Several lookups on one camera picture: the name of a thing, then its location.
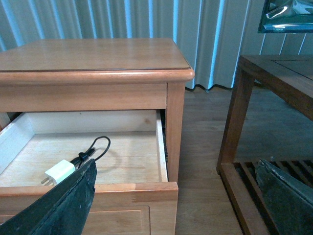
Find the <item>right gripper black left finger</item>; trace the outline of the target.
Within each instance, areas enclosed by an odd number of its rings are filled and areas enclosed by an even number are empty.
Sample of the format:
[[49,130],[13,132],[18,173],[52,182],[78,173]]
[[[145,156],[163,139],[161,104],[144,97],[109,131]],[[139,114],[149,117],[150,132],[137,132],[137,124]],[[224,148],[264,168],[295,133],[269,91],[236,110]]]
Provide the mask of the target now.
[[0,227],[2,235],[80,235],[95,196],[94,159]]

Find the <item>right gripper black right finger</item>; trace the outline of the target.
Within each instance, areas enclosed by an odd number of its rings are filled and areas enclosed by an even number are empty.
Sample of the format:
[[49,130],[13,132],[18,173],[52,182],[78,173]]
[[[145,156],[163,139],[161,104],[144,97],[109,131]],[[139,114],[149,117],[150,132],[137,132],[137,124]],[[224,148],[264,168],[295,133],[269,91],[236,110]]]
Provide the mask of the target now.
[[313,189],[266,160],[256,167],[266,207],[281,235],[313,233]]

